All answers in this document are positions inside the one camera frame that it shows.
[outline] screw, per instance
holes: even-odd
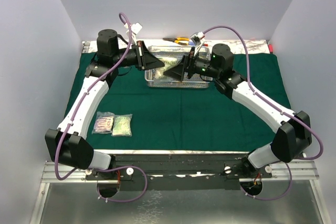
[[[229,167],[229,166],[225,166],[225,168],[224,168],[224,172],[225,172],[226,174],[230,174],[230,173],[232,172],[231,167]]]
[[[265,172],[271,173],[272,172],[272,167],[270,167],[269,165],[265,166]]]

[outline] cable connector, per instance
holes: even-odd
[[[195,34],[193,34],[191,37],[190,37],[190,39],[192,40],[192,42],[196,45],[196,46],[198,46],[199,44],[204,44],[204,42],[205,42],[205,35],[204,35],[204,33],[203,32],[198,32],[198,33],[195,33]]]
[[[130,33],[130,30],[128,29],[128,25],[127,23],[124,24],[124,27],[127,29],[127,36]],[[131,25],[131,29],[132,29],[132,39],[134,41],[134,43],[137,43],[137,37],[136,35],[140,32],[140,30],[142,29],[142,25],[140,25],[140,23],[135,23]]]
[[[200,51],[201,47],[204,45],[205,43],[205,35],[203,32],[198,32],[193,34],[190,39],[192,40],[192,42],[195,44],[195,55]]]
[[[129,29],[128,29],[128,25],[127,23],[124,25],[124,27],[127,29],[127,34],[129,33]],[[140,30],[142,29],[142,25],[140,25],[140,23],[135,23],[131,25],[131,29],[132,29],[132,33],[137,35]]]

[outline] black bracket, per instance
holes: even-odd
[[[242,170],[243,154],[197,154],[197,155],[116,155],[116,167],[133,165],[142,168],[147,174],[148,190],[201,190],[225,189],[239,190],[240,178],[248,178]],[[224,168],[230,167],[229,174]],[[255,178],[260,172],[263,178],[271,174],[261,168],[251,173]],[[122,186],[120,190],[142,190],[144,186],[143,175],[136,169],[130,176],[126,170],[120,170]],[[117,179],[111,173],[110,179]],[[104,173],[92,173],[87,180],[106,180]]]
[[[85,77],[89,77],[89,76],[93,76],[93,77],[101,77],[104,73],[106,73],[107,71],[109,71],[109,68],[101,65],[97,62],[92,62],[87,68],[86,68],[86,72],[85,72]],[[116,77],[118,76],[119,71],[118,69],[114,69],[111,73],[109,73],[107,76],[105,76],[104,78],[102,78],[102,81],[106,81],[109,88],[111,88],[114,80],[116,79]]]
[[[310,127],[309,115],[306,112],[300,111],[294,117]],[[271,143],[271,149],[279,160],[288,163],[300,155],[310,144],[311,133],[301,124],[290,119],[278,129]]]
[[[215,86],[219,93],[225,95],[232,100],[232,92],[234,89],[238,88],[238,85],[246,81],[240,73],[231,70],[230,74],[222,76],[220,79],[216,79]]]
[[[135,49],[137,51],[136,56],[138,59],[138,65],[136,67],[138,70],[149,70],[164,67],[164,63],[149,52],[142,40],[138,40],[136,43],[137,46]]]
[[[60,130],[48,129],[45,140],[52,161],[55,161],[55,153],[58,142],[63,132]],[[91,145],[77,134],[67,134],[62,144],[59,163],[79,169],[87,169],[93,158]]]

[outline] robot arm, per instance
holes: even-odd
[[[225,44],[216,44],[213,47],[211,59],[206,60],[198,57],[199,46],[202,44],[202,33],[196,34],[192,40],[196,48],[192,48],[188,56],[184,56],[178,66],[167,70],[164,75],[183,81],[184,74],[191,78],[194,74],[209,76],[214,79],[217,90],[255,113],[275,132],[273,141],[248,154],[242,160],[243,172],[253,173],[255,170],[276,161],[290,162],[300,155],[311,144],[311,133],[301,124],[283,115],[288,113],[307,126],[310,126],[309,116],[301,111],[295,113],[267,97],[254,86],[251,90],[246,79],[237,71],[233,70],[234,55]],[[260,97],[276,105],[280,113]]]
[[[83,86],[74,105],[66,118],[59,124],[57,130],[49,129],[47,131],[45,140],[53,161],[60,137],[70,124],[66,140],[61,146],[59,162],[80,169],[108,169],[113,167],[114,163],[111,156],[94,150],[85,139],[93,114],[118,76],[118,69],[100,80],[91,89],[73,121],[71,115],[83,94],[87,92],[88,87],[114,66],[123,55],[125,49],[119,49],[117,36],[117,32],[110,29],[99,32],[97,58],[87,68]],[[185,72],[187,72],[188,78],[191,78],[194,74],[212,77],[217,90],[221,94],[249,108],[275,132],[276,135],[272,143],[252,151],[241,160],[243,173],[253,173],[257,169],[276,161],[290,162],[301,154],[311,144],[311,134],[302,125],[282,115],[254,94],[246,79],[233,70],[234,55],[227,45],[216,44],[213,47],[210,60],[199,58],[198,51],[202,46],[202,39],[201,37],[197,40],[195,37],[193,40],[197,45],[196,49],[193,47],[190,53],[183,57],[179,65],[167,70],[164,74],[180,81],[183,80]],[[126,66],[135,66],[138,70],[148,70],[163,67],[164,63],[147,50],[143,41],[137,41],[120,65],[120,67]],[[294,113],[294,111],[282,107],[260,91],[258,93],[263,98],[276,104],[283,112],[294,115],[310,126],[309,116],[303,111]]]
[[[62,134],[66,132],[66,128],[70,125],[61,146],[59,163],[79,169],[108,169],[113,165],[110,155],[94,150],[85,139],[94,112],[118,76],[118,69],[98,81],[90,92],[87,90],[119,61],[125,49],[119,49],[116,31],[105,29],[98,34],[98,51],[86,70],[86,76],[76,101],[57,129],[49,129],[45,135],[51,160],[55,161],[57,145]],[[147,50],[143,41],[139,40],[136,43],[129,50],[120,67],[135,66],[138,70],[164,67],[164,63]]]

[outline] red object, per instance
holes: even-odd
[[[269,50],[270,54],[273,54],[273,46],[272,46],[272,44],[268,44],[268,50]]]

